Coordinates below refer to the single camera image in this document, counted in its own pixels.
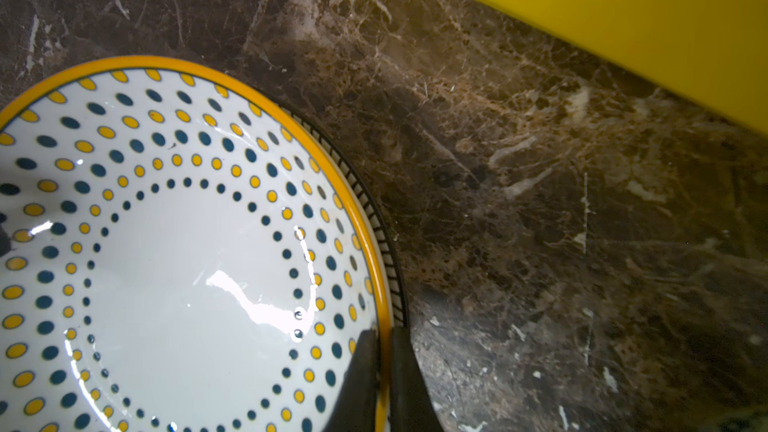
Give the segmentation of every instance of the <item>brown marble surface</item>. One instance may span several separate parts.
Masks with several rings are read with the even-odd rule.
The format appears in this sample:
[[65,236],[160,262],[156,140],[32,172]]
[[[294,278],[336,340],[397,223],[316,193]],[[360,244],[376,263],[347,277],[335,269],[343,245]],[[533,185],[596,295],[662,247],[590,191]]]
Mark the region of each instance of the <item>brown marble surface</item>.
[[763,137],[472,0],[0,0],[0,102],[137,53],[225,71],[348,155],[446,430],[768,404]]

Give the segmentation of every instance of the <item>plate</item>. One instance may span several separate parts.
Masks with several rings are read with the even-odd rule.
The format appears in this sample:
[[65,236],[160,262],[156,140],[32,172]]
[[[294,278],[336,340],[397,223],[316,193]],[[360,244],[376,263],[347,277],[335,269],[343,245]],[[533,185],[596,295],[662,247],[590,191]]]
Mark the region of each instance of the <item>plate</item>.
[[361,331],[386,363],[389,251],[340,162],[258,92],[120,57],[0,128],[4,424],[321,430]]

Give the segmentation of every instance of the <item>polka dot bowl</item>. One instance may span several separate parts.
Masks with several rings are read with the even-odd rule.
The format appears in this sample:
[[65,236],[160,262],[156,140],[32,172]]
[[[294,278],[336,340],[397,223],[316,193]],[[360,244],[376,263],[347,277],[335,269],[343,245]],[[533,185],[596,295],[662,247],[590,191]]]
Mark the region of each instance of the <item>polka dot bowl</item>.
[[370,206],[258,92],[106,59],[27,91],[0,130],[0,422],[321,430],[361,331],[386,363],[404,307]]

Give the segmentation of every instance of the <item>ceramic bowl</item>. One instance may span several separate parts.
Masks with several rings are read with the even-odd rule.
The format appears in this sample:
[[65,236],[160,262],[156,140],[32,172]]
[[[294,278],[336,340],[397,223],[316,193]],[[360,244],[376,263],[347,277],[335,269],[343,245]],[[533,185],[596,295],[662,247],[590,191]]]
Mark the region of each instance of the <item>ceramic bowl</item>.
[[375,207],[304,125],[146,56],[0,112],[4,429],[323,428],[360,332],[386,362],[406,319]]

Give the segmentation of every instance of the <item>yellow container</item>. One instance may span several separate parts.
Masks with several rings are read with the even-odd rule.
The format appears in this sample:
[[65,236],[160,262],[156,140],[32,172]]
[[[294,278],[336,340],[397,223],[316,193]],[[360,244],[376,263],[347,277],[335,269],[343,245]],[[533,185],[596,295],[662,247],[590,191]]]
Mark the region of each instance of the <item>yellow container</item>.
[[768,133],[768,0],[479,0]]

